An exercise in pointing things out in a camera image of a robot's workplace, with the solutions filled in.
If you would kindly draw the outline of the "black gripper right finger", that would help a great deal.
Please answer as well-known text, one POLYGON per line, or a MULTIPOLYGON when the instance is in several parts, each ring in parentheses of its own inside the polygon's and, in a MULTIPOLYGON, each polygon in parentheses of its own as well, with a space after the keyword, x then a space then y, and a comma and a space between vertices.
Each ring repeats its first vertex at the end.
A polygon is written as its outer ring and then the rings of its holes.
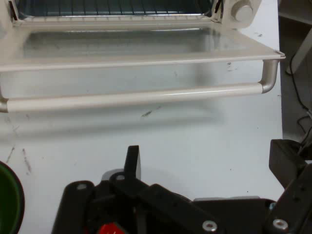
POLYGON ((299 154, 296 141, 273 139, 269 169, 284 192, 265 220, 267 234, 312 232, 312 165, 299 154))

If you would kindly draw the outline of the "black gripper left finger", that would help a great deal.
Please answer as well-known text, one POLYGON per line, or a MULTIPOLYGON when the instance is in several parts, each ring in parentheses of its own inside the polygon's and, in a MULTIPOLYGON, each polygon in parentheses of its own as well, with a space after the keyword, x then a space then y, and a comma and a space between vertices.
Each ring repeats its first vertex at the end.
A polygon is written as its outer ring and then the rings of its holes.
POLYGON ((117 198, 133 210, 138 234, 216 234, 218 220, 184 197, 140 180, 138 146, 128 147, 123 171, 110 178, 117 198))

